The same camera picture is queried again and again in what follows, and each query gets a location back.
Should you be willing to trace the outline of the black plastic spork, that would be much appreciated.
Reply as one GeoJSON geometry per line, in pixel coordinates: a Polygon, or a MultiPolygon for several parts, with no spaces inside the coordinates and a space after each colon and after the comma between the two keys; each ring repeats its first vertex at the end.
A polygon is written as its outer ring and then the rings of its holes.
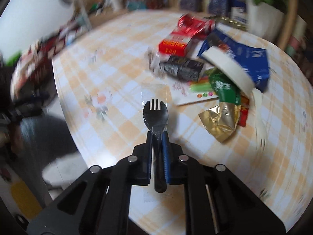
{"type": "Polygon", "coordinates": [[[162,152],[162,133],[165,130],[168,118],[167,106],[163,101],[152,99],[144,105],[144,123],[152,133],[154,189],[158,193],[167,190],[162,152]]]}

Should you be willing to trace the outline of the green gold snack bag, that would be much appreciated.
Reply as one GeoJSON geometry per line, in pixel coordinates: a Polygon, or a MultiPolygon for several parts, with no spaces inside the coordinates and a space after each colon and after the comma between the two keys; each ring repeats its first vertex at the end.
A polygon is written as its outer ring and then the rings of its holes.
{"type": "Polygon", "coordinates": [[[198,116],[206,130],[222,143],[231,137],[238,125],[241,91],[219,69],[210,69],[207,75],[213,91],[219,98],[219,103],[198,116]]]}

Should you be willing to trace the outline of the white colourful wrapper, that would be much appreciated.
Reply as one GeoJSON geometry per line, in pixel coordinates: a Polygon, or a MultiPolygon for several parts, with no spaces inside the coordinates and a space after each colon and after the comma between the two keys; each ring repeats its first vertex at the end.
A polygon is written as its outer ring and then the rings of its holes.
{"type": "Polygon", "coordinates": [[[202,77],[198,82],[167,78],[167,85],[170,88],[172,101],[177,106],[218,98],[208,76],[202,77]]]}

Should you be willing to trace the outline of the small red wrapper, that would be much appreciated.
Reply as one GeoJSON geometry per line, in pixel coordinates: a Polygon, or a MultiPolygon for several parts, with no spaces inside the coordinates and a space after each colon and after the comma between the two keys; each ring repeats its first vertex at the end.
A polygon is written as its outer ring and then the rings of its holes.
{"type": "Polygon", "coordinates": [[[241,127],[245,127],[246,121],[248,118],[250,100],[247,97],[241,95],[240,101],[241,101],[241,109],[240,109],[240,118],[238,121],[238,125],[241,127]]]}

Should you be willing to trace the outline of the black snack box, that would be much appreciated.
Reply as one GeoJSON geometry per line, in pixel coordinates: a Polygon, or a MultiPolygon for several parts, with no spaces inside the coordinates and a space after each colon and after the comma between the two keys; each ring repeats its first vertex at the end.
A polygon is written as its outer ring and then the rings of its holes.
{"type": "Polygon", "coordinates": [[[171,55],[167,61],[161,61],[160,72],[182,81],[198,82],[205,65],[201,61],[171,55]]]}

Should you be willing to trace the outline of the red snack box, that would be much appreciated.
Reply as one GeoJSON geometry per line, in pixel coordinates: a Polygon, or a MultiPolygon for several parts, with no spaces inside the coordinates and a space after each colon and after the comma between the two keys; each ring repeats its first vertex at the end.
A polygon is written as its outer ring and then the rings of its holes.
{"type": "Polygon", "coordinates": [[[192,45],[192,38],[171,33],[158,45],[159,52],[166,55],[185,57],[192,45]]]}

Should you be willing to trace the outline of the blue snack bag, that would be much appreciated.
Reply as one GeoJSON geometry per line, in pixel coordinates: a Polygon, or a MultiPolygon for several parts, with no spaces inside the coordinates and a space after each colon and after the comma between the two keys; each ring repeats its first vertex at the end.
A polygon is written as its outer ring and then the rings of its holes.
{"type": "Polygon", "coordinates": [[[197,54],[204,58],[203,52],[212,46],[221,48],[249,74],[255,87],[264,92],[270,79],[270,70],[266,49],[247,46],[233,40],[218,28],[214,29],[204,40],[197,54]]]}

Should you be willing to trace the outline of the red soda can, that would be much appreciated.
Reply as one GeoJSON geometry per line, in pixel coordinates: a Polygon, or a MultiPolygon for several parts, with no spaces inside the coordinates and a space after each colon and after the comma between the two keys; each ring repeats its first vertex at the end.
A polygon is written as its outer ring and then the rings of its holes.
{"type": "Polygon", "coordinates": [[[215,28],[215,19],[200,18],[191,14],[180,17],[177,27],[185,35],[204,40],[215,28]]]}

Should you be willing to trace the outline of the yellow plaid tablecloth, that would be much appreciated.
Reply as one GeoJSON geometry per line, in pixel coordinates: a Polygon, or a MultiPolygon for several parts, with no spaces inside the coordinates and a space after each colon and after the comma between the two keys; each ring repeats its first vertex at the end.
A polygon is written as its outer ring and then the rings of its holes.
{"type": "MultiPolygon", "coordinates": [[[[180,13],[142,10],[111,20],[64,49],[52,62],[58,97],[71,136],[87,165],[109,167],[144,143],[141,87],[158,84],[145,52],[175,28],[180,13]]],[[[234,40],[265,48],[270,80],[261,115],[268,138],[257,151],[254,111],[245,127],[219,143],[199,114],[215,100],[169,104],[170,140],[205,165],[223,163],[290,230],[312,199],[312,86],[281,49],[247,32],[223,27],[234,40]]]]}

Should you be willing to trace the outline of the white flower pot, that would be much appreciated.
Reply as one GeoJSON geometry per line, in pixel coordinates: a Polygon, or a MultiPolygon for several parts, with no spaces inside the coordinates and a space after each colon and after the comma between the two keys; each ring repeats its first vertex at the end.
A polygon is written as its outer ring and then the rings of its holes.
{"type": "Polygon", "coordinates": [[[273,42],[281,30],[284,13],[264,2],[256,5],[254,0],[246,0],[246,10],[248,32],[273,42]]]}

